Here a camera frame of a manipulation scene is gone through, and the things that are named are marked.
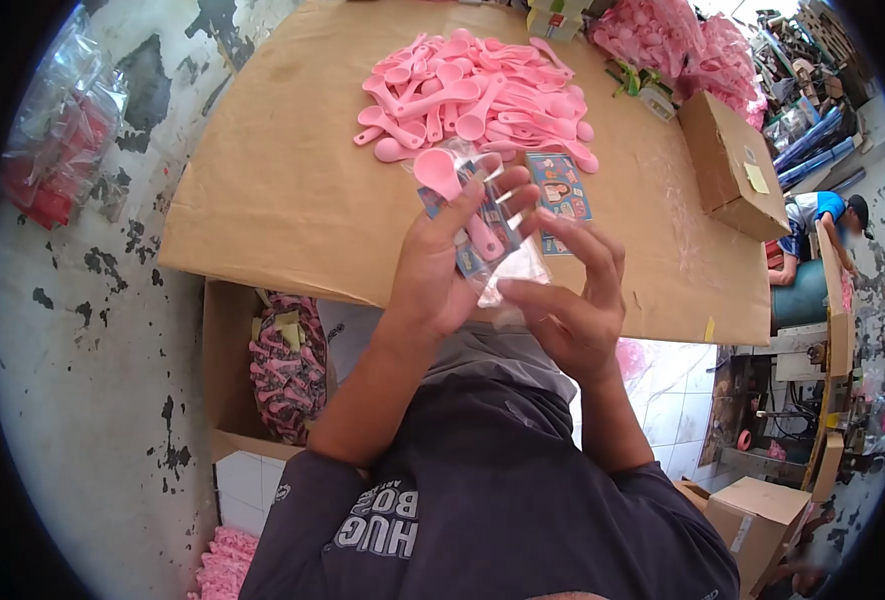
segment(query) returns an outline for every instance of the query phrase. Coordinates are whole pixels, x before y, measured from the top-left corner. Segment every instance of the fingernail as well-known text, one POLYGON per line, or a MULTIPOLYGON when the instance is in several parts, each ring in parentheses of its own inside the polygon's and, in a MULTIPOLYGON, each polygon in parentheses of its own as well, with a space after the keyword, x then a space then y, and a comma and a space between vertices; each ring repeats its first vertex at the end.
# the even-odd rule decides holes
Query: fingernail
POLYGON ((476 200, 483 197, 485 188, 480 180, 473 178, 462 188, 462 193, 465 194, 466 197, 476 200))

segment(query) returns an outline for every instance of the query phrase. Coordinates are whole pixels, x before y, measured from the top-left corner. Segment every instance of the tape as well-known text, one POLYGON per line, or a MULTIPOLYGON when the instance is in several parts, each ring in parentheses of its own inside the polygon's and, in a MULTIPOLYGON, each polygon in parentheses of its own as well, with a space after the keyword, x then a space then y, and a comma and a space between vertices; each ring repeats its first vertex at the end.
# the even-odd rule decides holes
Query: tape
POLYGON ((748 450, 748 443, 751 441, 752 434, 748 432, 748 429, 743 429, 743 432, 739 434, 739 441, 736 443, 736 447, 745 452, 748 450))
POLYGON ((702 336, 704 342, 712 342, 712 334, 716 332, 716 321, 709 317, 709 322, 705 324, 705 335, 702 336))

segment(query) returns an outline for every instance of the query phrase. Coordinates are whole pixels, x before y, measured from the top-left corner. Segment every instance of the yellow sticky note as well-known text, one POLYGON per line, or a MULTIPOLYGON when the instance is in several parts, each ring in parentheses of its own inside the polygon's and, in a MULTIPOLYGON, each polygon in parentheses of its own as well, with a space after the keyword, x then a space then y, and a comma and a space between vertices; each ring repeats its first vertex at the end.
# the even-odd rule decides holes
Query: yellow sticky note
POLYGON ((709 322, 705 324, 705 335, 702 336, 702 340, 705 342, 712 341, 712 334, 716 332, 716 321, 714 318, 709 317, 709 322))
POLYGON ((752 184, 752 189, 760 194, 768 194, 769 186, 766 186, 766 178, 762 177, 762 170, 748 162, 744 162, 743 167, 746 169, 746 177, 748 177, 748 182, 752 184))

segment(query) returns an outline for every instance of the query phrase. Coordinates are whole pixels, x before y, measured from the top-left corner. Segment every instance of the blue tube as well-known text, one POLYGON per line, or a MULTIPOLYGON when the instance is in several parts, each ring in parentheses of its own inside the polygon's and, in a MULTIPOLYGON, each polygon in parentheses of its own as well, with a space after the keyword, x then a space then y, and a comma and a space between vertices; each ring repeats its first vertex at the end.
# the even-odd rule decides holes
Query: blue tube
POLYGON ((782 188, 791 186, 805 178, 805 176, 812 173, 823 164, 832 162, 836 159, 841 159, 853 150, 855 150, 855 145, 852 143, 852 138, 847 137, 829 150, 821 151, 806 162, 797 164, 795 167, 780 173, 778 176, 779 186, 782 188))
POLYGON ((843 114, 839 111, 838 106, 833 106, 833 108, 822 117, 822 120, 819 123, 812 126, 803 137, 798 138, 775 158, 772 162, 772 166, 775 167, 775 172, 778 173, 782 167, 787 166, 793 159, 801 156, 807 150, 814 147, 823 138, 835 131, 842 122, 843 114))

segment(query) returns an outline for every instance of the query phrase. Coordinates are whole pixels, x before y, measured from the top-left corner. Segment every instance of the tiled floor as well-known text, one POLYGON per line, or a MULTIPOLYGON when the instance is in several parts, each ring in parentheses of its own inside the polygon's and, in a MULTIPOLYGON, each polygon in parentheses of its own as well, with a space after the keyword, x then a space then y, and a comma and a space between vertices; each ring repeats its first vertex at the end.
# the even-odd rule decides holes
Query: tiled floor
MULTIPOLYGON (((670 479, 684 476, 716 492, 742 477, 717 462, 697 467, 712 405, 715 374, 711 369, 716 366, 716 347, 651 344, 655 357, 652 367, 629 386, 629 401, 639 424, 655 460, 670 479)), ((781 390, 782 398, 775 395, 779 405, 785 397, 784 385, 781 390)), ((571 410, 575 425, 573 441, 581 448, 582 414, 578 398, 571 410)), ((284 466, 282 461, 246 452, 236 452, 217 462, 222 523, 254 535, 262 533, 284 466)))

